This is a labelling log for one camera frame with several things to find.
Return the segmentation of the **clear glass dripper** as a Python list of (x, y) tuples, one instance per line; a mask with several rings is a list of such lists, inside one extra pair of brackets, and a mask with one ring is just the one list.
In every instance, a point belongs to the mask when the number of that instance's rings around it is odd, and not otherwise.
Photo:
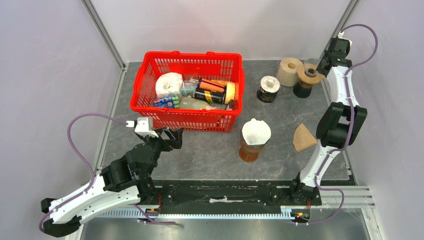
[(306, 76), (313, 78), (315, 77), (319, 72), (317, 70), (319, 63), (321, 60), (319, 58), (308, 58), (303, 61), (303, 67), (304, 67), (304, 73)]

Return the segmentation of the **white paper coffee filter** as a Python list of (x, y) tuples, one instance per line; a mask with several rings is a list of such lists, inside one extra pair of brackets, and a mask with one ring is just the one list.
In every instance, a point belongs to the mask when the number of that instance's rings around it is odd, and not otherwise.
[(249, 146), (265, 145), (271, 136), (269, 125), (265, 121), (255, 118), (246, 122), (241, 129), (241, 137)]

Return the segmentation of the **brown paper coffee filter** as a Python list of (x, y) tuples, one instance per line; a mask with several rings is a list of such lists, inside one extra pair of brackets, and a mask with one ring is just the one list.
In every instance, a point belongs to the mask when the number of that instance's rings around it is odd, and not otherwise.
[(312, 146), (315, 146), (318, 141), (308, 128), (302, 123), (293, 134), (293, 145), (296, 152), (304, 151)]

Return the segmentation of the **dark glass coffee dripper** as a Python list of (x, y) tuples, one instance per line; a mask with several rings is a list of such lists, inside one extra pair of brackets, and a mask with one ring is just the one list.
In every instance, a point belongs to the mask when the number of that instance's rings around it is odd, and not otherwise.
[(254, 152), (256, 149), (260, 152), (269, 142), (270, 136), (262, 133), (248, 133), (246, 136), (240, 133), (240, 148), (245, 152)]

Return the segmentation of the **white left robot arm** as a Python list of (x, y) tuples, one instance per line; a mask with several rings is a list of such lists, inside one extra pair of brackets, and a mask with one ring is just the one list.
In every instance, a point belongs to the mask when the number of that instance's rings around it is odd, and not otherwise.
[(104, 167), (89, 183), (65, 197), (43, 199), (45, 216), (39, 230), (60, 238), (115, 208), (156, 203), (159, 193), (152, 180), (153, 170), (162, 152), (182, 147), (183, 132), (183, 128), (164, 127), (153, 130), (153, 136), (137, 133), (142, 142)]

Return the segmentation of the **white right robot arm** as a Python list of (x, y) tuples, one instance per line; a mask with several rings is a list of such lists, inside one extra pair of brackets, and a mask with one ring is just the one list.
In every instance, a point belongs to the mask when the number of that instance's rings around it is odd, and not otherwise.
[(322, 177), (334, 158), (355, 141), (368, 115), (360, 107), (352, 86), (352, 62), (347, 59), (351, 41), (343, 37), (330, 40), (317, 66), (330, 87), (331, 103), (320, 119), (315, 136), (317, 146), (306, 167), (292, 180), (289, 200), (305, 205), (319, 199)]

